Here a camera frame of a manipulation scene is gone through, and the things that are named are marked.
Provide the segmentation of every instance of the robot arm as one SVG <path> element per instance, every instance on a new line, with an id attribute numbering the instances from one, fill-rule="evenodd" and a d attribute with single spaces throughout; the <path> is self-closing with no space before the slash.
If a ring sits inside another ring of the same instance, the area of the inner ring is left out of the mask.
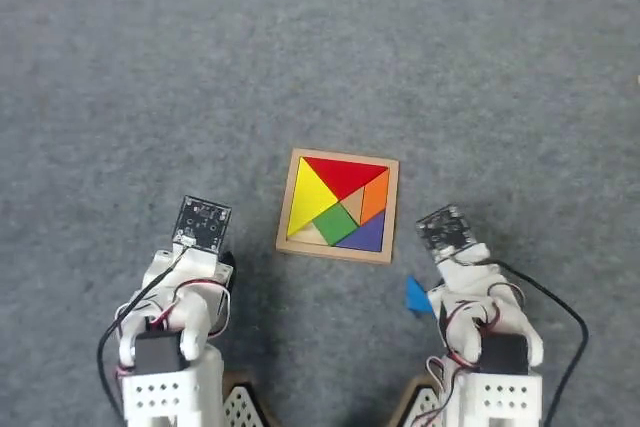
<path id="1" fill-rule="evenodd" d="M 226 426 L 224 364 L 207 340 L 225 330 L 230 315 L 235 262 L 230 253 L 218 258 L 229 214 L 185 197 L 173 251 L 156 252 L 142 288 L 116 311 L 116 380 L 128 426 Z"/>
<path id="2" fill-rule="evenodd" d="M 412 427 L 538 426 L 542 339 L 522 311 L 522 291 L 491 263 L 455 206 L 418 222 L 442 283 L 428 292 L 446 355 L 439 407 Z"/>

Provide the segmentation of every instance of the tangram puzzle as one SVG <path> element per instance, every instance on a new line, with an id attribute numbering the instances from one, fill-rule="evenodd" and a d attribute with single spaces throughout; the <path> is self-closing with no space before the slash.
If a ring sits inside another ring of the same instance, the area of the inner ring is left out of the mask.
<path id="1" fill-rule="evenodd" d="M 398 162 L 294 149 L 276 248 L 391 262 Z"/>

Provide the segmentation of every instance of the black circuit board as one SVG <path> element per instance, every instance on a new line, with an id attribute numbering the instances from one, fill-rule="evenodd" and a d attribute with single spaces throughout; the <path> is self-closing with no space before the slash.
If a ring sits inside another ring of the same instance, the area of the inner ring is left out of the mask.
<path id="1" fill-rule="evenodd" d="M 173 229 L 173 241 L 218 254 L 230 218 L 230 207 L 187 195 Z"/>
<path id="2" fill-rule="evenodd" d="M 418 235 L 436 262 L 477 243 L 469 223 L 455 205 L 447 205 L 416 222 Z"/>

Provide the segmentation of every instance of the floor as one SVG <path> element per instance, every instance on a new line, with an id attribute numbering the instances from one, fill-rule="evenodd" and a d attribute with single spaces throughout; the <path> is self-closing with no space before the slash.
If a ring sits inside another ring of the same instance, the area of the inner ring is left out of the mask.
<path id="1" fill-rule="evenodd" d="M 233 206 L 219 347 L 283 426 L 382 426 L 442 352 L 403 304 L 448 202 L 591 327 L 555 425 L 635 425 L 638 32 L 640 0 L 0 0 L 0 424 L 115 425 L 96 343 L 192 194 Z M 400 161 L 391 266 L 276 253 L 294 146 Z M 548 405 L 579 331 L 523 287 Z"/>

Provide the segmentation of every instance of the blue triangle piece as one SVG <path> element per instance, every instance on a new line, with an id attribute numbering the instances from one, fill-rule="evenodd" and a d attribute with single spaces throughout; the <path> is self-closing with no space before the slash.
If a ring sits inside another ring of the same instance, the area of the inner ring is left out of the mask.
<path id="1" fill-rule="evenodd" d="M 338 242 L 336 247 L 380 252 L 382 250 L 383 232 L 384 210 L 368 222 L 362 224 L 353 234 Z"/>
<path id="2" fill-rule="evenodd" d="M 427 293 L 412 276 L 407 277 L 407 309 L 413 312 L 433 312 Z"/>

